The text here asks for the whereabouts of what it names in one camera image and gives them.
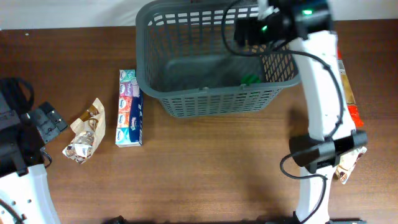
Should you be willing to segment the green round cup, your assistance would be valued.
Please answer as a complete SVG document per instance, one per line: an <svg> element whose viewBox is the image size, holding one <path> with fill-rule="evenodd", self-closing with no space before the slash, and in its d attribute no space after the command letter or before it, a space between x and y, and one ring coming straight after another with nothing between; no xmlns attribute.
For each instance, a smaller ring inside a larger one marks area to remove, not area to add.
<svg viewBox="0 0 398 224"><path fill-rule="evenodd" d="M251 85L251 84L257 84L261 83L261 79L258 76L255 75L245 75L241 79L241 84L242 85Z"/></svg>

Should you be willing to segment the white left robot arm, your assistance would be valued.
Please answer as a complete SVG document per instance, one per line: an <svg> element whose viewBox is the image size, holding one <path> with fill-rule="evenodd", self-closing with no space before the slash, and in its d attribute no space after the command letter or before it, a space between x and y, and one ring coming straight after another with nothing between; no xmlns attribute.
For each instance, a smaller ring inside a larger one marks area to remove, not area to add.
<svg viewBox="0 0 398 224"><path fill-rule="evenodd" d="M33 107L34 89L1 79L1 223L59 223L47 180L45 145L67 128L48 102Z"/></svg>

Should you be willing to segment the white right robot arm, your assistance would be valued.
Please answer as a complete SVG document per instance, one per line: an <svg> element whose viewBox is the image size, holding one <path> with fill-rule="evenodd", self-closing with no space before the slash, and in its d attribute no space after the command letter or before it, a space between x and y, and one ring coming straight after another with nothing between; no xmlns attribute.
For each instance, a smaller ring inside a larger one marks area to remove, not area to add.
<svg viewBox="0 0 398 224"><path fill-rule="evenodd" d="M234 23L240 47L265 45L265 55L290 55L298 69L308 111L307 134L289 140L289 157L300 167L292 223L330 223L331 181L341 158L368 143L348 110L338 68L338 36L329 3L259 1L256 17Z"/></svg>

